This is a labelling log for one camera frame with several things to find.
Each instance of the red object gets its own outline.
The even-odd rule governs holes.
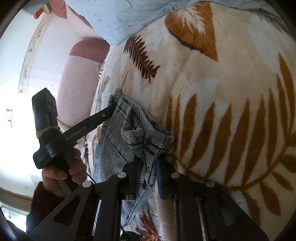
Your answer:
[[[49,0],[49,4],[55,15],[67,19],[67,8],[64,0]]]
[[[39,18],[42,13],[43,13],[43,8],[39,9],[36,13],[33,14],[34,19]]]

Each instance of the sleeve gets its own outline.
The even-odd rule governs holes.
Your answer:
[[[45,190],[43,182],[39,182],[31,205],[31,212],[27,216],[26,226],[29,234],[37,227],[64,199]]]

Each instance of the fleece blanket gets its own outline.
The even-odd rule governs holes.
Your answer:
[[[202,0],[65,0],[110,45],[120,44],[147,24]],[[277,15],[265,0],[211,0],[238,9],[262,9]]]
[[[274,240],[296,208],[295,54],[276,16],[197,3],[110,48],[92,114],[116,91],[133,99],[174,134],[176,170],[219,183]],[[100,131],[86,137],[91,174]],[[154,186],[125,228],[175,241],[174,216]]]

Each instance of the leaf pattern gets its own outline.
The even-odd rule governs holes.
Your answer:
[[[227,148],[228,139],[230,137],[230,125],[231,125],[231,105],[229,105],[225,115],[222,117],[218,132],[216,134],[214,153],[211,159],[210,167],[205,175],[208,178],[212,175],[220,165]]]
[[[202,129],[197,139],[195,140],[193,154],[188,164],[189,169],[196,165],[196,163],[203,157],[205,151],[207,150],[214,123],[214,109],[215,103],[213,102],[205,115],[204,122],[202,124]]]
[[[107,75],[103,80],[101,81],[101,77],[99,76],[99,89],[98,89],[98,95],[97,95],[97,103],[96,103],[96,110],[100,111],[102,107],[102,95],[104,91],[106,90],[107,84],[109,83],[110,77]]]
[[[264,11],[262,9],[258,9],[258,10],[248,10],[256,15],[258,15],[258,17],[260,18],[260,20],[262,21],[263,19],[265,19],[266,22],[270,23],[271,25],[273,25],[277,30],[279,30],[280,32],[284,32],[286,34],[288,34],[289,36],[291,36],[291,38],[293,38],[293,35],[291,34],[290,30],[288,29],[288,27],[286,26],[286,24],[284,23],[284,21],[280,18],[277,17],[267,11]]]
[[[101,80],[101,77],[102,77],[102,72],[104,70],[104,64],[105,64],[105,62],[102,63],[101,68],[100,68],[99,77],[98,77],[99,81]]]
[[[149,208],[147,212],[148,216],[143,210],[143,215],[140,217],[143,229],[137,226],[136,231],[143,236],[142,241],[161,241],[161,236],[158,234],[158,231],[152,220]]]
[[[291,114],[291,120],[290,120],[290,131],[289,133],[291,134],[292,128],[293,128],[293,123],[294,123],[294,118],[295,118],[295,92],[294,92],[294,84],[293,84],[293,79],[292,75],[289,71],[289,68],[279,53],[279,65],[281,69],[281,73],[284,78],[284,83],[286,86],[287,90],[287,95],[288,95],[288,101],[290,105],[290,114]]]
[[[258,206],[257,201],[253,199],[247,192],[243,192],[242,194],[247,202],[248,209],[252,219],[257,225],[260,226],[261,225],[260,208]]]
[[[174,152],[177,150],[178,140],[179,140],[179,132],[180,132],[180,95],[178,96],[177,106],[175,111],[175,122],[174,122]]]
[[[281,174],[278,174],[277,172],[273,171],[272,175],[278,181],[278,183],[283,186],[283,188],[285,188],[289,191],[294,191],[292,183],[289,180],[287,180],[286,178],[284,178]]]
[[[170,98],[168,104],[168,112],[167,112],[167,120],[166,120],[166,129],[168,131],[172,131],[172,113],[173,113],[173,106],[172,106],[172,98]]]
[[[149,83],[151,83],[151,78],[155,78],[160,66],[153,65],[153,61],[148,59],[145,49],[145,41],[143,41],[141,35],[133,34],[127,40],[123,52],[129,53],[130,59],[133,60],[135,66],[141,71],[142,78],[149,80]]]
[[[88,167],[88,173],[91,175],[91,168],[90,168],[90,165],[89,165],[89,147],[88,147],[88,144],[87,144],[86,137],[87,137],[87,135],[84,137],[84,143],[85,143],[85,146],[84,146],[84,160],[86,162],[86,166]]]
[[[261,149],[264,144],[265,139],[265,108],[264,108],[264,100],[261,98],[259,109],[257,111],[255,125],[253,129],[253,133],[251,136],[248,153],[246,157],[246,164],[244,168],[244,174],[242,178],[242,185],[246,184],[248,179],[250,178],[255,165],[258,161],[259,155],[261,153]]]
[[[289,140],[289,146],[296,147],[296,132],[294,132]]]
[[[281,84],[281,80],[279,78],[279,75],[276,74],[276,81],[277,81],[277,88],[279,91],[279,109],[281,112],[281,122],[283,125],[283,132],[284,132],[284,137],[287,137],[287,107],[286,107],[286,97],[285,97],[285,91],[283,89],[283,86]]]
[[[280,163],[291,173],[296,173],[296,157],[290,154],[284,155]]]
[[[260,190],[263,196],[264,203],[268,210],[277,215],[281,215],[281,206],[279,204],[279,198],[276,195],[275,191],[267,186],[265,183],[260,184]]]
[[[211,3],[196,3],[191,8],[169,13],[165,25],[182,45],[218,60]]]
[[[267,145],[267,166],[269,167],[274,156],[274,151],[277,142],[277,117],[276,117],[276,107],[275,107],[274,95],[269,89],[269,111],[268,111],[268,145]]]
[[[250,102],[247,99],[247,102],[244,106],[243,113],[237,125],[236,132],[230,146],[229,161],[226,168],[224,185],[228,184],[228,182],[230,181],[230,179],[232,178],[232,176],[234,175],[235,171],[237,170],[240,164],[242,154],[244,152],[244,148],[247,141],[249,122],[250,122]]]
[[[180,160],[182,160],[186,150],[188,149],[194,131],[194,117],[197,106],[196,95],[193,95],[185,108],[183,118],[183,131],[181,139]]]
[[[272,89],[269,89],[268,102],[265,102],[263,96],[261,97],[259,107],[255,114],[253,126],[250,125],[250,102],[249,99],[246,100],[244,109],[236,126],[233,139],[231,140],[229,160],[222,185],[223,189],[228,193],[240,191],[243,194],[248,205],[250,215],[258,225],[261,224],[261,210],[258,205],[261,201],[256,200],[255,197],[249,194],[248,190],[250,188],[254,187],[255,185],[260,186],[264,205],[272,214],[275,215],[281,215],[279,198],[276,191],[266,183],[265,179],[269,176],[273,176],[274,180],[276,180],[283,188],[288,191],[294,191],[292,182],[288,180],[286,176],[283,176],[275,171],[275,167],[280,164],[283,165],[287,171],[296,174],[296,156],[292,154],[286,154],[288,146],[296,147],[296,132],[292,133],[293,123],[295,120],[294,84],[286,62],[281,57],[281,55],[279,55],[279,61],[284,80],[282,81],[280,79],[279,74],[275,75],[278,99],[275,98],[275,94],[273,93]],[[178,166],[182,167],[187,175],[198,180],[206,181],[211,175],[216,173],[217,168],[220,166],[221,161],[227,153],[227,146],[231,136],[230,126],[233,121],[231,109],[232,106],[228,106],[228,109],[220,120],[216,136],[214,137],[214,149],[209,168],[206,171],[206,174],[201,175],[198,173],[198,170],[194,170],[193,167],[204,156],[206,150],[208,149],[210,139],[212,138],[212,128],[215,119],[215,102],[213,102],[207,110],[197,138],[193,139],[192,136],[195,128],[196,126],[199,126],[195,123],[195,115],[197,114],[196,109],[198,107],[197,97],[196,95],[193,95],[190,98],[186,104],[184,113],[181,113],[182,110],[180,109],[180,100],[181,97],[178,95],[173,127],[177,139],[174,147],[172,148],[174,153],[170,153],[168,156],[173,157],[174,160],[178,161]],[[172,128],[173,125],[172,102],[173,98],[171,98],[169,101],[167,113],[167,127],[170,128]],[[180,127],[181,115],[183,115],[183,127]],[[247,145],[247,138],[250,128],[252,128],[251,136]],[[282,144],[281,149],[276,156],[275,149],[278,142],[278,133],[281,130],[284,133],[284,143]],[[257,162],[262,161],[259,159],[259,157],[261,156],[260,154],[265,144],[265,140],[267,147],[267,170],[263,174],[255,176],[253,180],[249,181]],[[181,147],[180,153],[178,154],[177,146],[179,141],[181,142]],[[184,158],[184,156],[188,151],[188,147],[191,145],[192,141],[194,141],[194,148],[188,163],[186,163],[187,160]],[[240,163],[242,161],[246,147],[247,153],[242,175],[242,183],[240,185],[231,186],[229,185],[229,182],[238,170],[238,167],[241,166]]]

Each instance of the bed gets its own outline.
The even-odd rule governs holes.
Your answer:
[[[110,47],[90,114],[115,92],[135,100],[174,134],[176,170],[219,183],[275,240],[296,208],[295,53],[277,14],[194,3]],[[92,175],[100,131],[82,148]],[[154,187],[125,228],[175,240],[174,212]]]

